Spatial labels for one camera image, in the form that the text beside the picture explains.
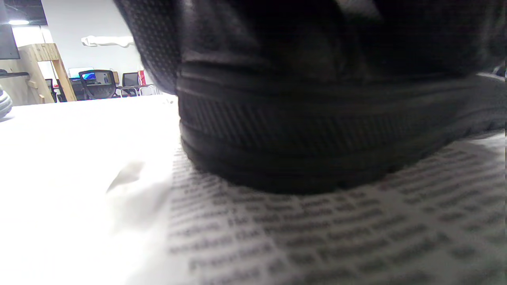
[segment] television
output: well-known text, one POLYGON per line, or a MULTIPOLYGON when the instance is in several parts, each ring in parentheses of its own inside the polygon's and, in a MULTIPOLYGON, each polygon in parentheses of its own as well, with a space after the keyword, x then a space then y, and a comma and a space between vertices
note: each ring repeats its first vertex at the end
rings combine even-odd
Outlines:
POLYGON ((4 0, 0 0, 0 59, 20 59, 4 0))

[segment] ceiling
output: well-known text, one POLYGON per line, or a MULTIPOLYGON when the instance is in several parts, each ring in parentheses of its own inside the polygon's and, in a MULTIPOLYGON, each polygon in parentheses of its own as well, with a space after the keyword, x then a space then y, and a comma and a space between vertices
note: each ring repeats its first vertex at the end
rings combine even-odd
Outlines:
POLYGON ((41 0, 4 0, 4 2, 9 20, 28 20, 30 25, 48 24, 41 0))

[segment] ceiling light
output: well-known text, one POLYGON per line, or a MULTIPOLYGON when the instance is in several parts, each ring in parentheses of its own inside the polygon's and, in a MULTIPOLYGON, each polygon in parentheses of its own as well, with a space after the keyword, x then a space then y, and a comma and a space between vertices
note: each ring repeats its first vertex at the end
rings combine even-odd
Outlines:
POLYGON ((17 25, 28 25, 30 24, 27 20, 10 20, 9 25, 17 26, 17 25))

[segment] chair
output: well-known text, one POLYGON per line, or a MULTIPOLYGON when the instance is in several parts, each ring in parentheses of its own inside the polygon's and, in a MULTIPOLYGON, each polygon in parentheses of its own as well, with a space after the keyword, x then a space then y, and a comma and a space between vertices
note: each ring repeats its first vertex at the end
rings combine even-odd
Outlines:
POLYGON ((116 82, 111 70, 92 69, 79 72, 85 95, 92 99, 112 98, 116 94, 116 82))
POLYGON ((55 88, 53 87, 53 79, 45 79, 45 80, 46 80, 46 85, 49 88, 49 92, 51 93, 51 96, 53 97, 53 100, 55 102, 58 102, 58 100, 56 99, 55 88))
POLYGON ((63 92, 62 85, 60 84, 60 80, 56 80, 56 84, 58 84, 58 90, 60 90, 60 102, 67 102, 67 97, 65 97, 65 92, 63 92))
POLYGON ((127 93, 128 96, 139 95, 139 74, 137 72, 123 73, 122 75, 122 86, 132 88, 122 89, 122 92, 127 93))

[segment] wooden shelf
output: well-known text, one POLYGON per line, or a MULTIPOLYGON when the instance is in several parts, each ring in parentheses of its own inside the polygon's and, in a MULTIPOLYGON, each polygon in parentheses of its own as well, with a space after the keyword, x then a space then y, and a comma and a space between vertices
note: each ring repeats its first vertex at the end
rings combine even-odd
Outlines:
POLYGON ((10 73, 0 73, 0 79, 2 78, 11 78, 18 76, 29 76, 28 72, 10 72, 10 73))

